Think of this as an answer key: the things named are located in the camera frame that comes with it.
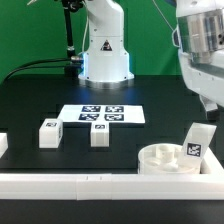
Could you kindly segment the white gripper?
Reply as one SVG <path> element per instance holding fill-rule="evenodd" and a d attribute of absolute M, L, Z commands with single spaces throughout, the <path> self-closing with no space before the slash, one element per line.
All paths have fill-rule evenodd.
<path fill-rule="evenodd" d="M 199 94 L 208 120 L 218 120 L 218 105 L 224 107 L 224 50 L 211 55 L 212 62 L 193 63 L 187 53 L 178 51 L 183 80 L 188 89 Z"/>

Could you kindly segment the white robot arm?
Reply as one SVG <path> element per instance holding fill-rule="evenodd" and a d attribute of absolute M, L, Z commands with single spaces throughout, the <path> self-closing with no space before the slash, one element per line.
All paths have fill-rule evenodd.
<path fill-rule="evenodd" d="M 183 80 L 205 110 L 224 108 L 224 0 L 166 0 L 176 8 L 173 45 Z M 90 45 L 81 83 L 114 89 L 132 82 L 124 48 L 124 12 L 113 0 L 86 0 Z"/>

